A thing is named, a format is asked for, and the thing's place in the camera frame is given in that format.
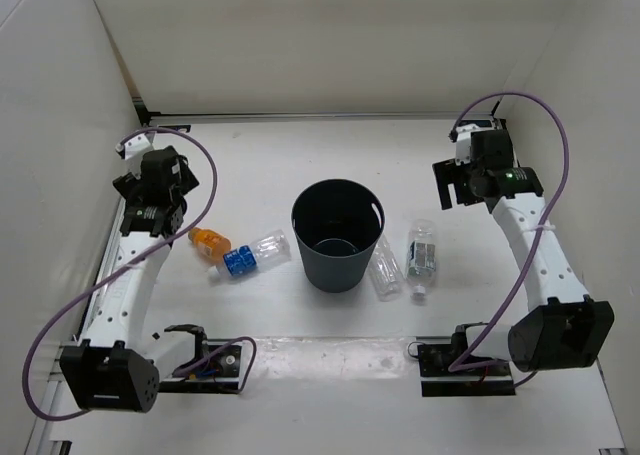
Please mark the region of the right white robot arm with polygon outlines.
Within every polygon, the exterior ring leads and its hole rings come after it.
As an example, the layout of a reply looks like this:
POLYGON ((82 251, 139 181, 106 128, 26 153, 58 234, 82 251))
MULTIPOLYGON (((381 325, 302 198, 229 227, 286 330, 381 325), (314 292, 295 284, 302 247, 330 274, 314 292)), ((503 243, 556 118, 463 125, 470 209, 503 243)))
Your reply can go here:
POLYGON ((536 172, 516 165, 504 129, 469 124, 454 129, 450 138, 454 157, 433 166, 441 206, 487 206, 520 269, 515 288, 525 291, 528 312, 511 326, 498 322, 504 307, 488 322, 458 326, 449 372, 470 375, 507 362, 522 372, 592 366, 614 312, 609 302, 589 295, 570 267, 548 220, 536 172))

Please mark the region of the orange juice bottle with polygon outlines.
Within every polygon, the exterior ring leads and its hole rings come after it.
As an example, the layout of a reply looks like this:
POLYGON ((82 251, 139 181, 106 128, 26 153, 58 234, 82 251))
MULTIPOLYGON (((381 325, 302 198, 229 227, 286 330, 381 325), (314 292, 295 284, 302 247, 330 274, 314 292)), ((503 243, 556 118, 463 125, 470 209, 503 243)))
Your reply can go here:
POLYGON ((213 230, 192 228, 188 239, 196 251, 213 264, 222 262, 224 255, 231 251, 230 240, 213 230))

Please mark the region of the green label clear bottle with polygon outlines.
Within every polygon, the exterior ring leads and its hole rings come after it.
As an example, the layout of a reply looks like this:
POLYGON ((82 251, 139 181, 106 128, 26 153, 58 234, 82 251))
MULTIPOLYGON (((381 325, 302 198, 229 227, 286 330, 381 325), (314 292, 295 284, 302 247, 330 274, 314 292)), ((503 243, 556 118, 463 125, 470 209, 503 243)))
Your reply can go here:
POLYGON ((437 278, 435 225, 415 220, 408 232, 405 280, 414 303, 424 305, 437 278))

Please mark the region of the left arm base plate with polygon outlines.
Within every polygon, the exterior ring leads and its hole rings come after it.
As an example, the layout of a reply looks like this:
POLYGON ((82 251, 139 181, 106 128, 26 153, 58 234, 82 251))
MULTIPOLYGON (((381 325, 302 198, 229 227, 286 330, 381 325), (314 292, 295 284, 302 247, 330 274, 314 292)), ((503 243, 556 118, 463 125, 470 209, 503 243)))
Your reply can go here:
POLYGON ((246 384, 249 365, 255 359, 249 340, 205 339, 196 343, 195 361, 210 352, 216 355, 181 377, 169 377, 160 393, 237 395, 246 384))

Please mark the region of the crushed clear plastic bottle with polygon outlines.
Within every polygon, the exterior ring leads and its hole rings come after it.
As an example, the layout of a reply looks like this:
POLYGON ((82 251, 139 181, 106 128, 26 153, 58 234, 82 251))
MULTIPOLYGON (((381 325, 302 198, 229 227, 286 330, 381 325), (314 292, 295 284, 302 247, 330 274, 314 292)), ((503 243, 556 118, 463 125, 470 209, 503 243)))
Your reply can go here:
POLYGON ((402 294, 404 278, 384 234, 373 250, 368 273, 380 301, 387 302, 402 294))

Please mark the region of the blue label clear bottle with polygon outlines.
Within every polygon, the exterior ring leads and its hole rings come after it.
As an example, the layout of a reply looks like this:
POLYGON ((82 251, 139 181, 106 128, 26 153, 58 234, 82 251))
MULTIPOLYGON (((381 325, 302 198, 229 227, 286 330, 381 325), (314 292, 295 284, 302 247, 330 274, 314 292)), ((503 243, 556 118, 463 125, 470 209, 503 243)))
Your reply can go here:
POLYGON ((225 253, 209 270, 214 283, 236 283, 254 274, 269 271, 291 259, 290 244, 283 230, 265 236, 225 253))

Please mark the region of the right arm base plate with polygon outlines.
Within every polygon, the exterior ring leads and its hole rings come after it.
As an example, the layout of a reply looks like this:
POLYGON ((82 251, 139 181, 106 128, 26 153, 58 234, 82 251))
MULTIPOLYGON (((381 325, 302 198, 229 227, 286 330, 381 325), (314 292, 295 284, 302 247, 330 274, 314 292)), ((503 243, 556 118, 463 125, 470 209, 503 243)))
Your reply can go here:
POLYGON ((489 365, 485 358, 471 357, 465 364, 480 367, 450 371, 454 361, 453 346, 446 339, 417 340, 408 349, 418 362, 423 398, 514 396, 515 383, 506 363, 489 365))

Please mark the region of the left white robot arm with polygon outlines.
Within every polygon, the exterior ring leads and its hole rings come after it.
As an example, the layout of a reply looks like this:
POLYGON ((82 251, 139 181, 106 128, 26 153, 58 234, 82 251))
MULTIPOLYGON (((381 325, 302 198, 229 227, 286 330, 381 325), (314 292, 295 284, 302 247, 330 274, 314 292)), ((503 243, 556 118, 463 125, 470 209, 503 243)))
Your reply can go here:
POLYGON ((144 320, 160 269, 198 182, 173 147, 144 153, 137 173, 117 178, 125 200, 112 281, 78 345, 63 349, 60 368, 82 410, 148 412, 160 384, 178 369, 204 372, 211 352, 199 343, 201 328, 166 328, 143 337, 144 320))

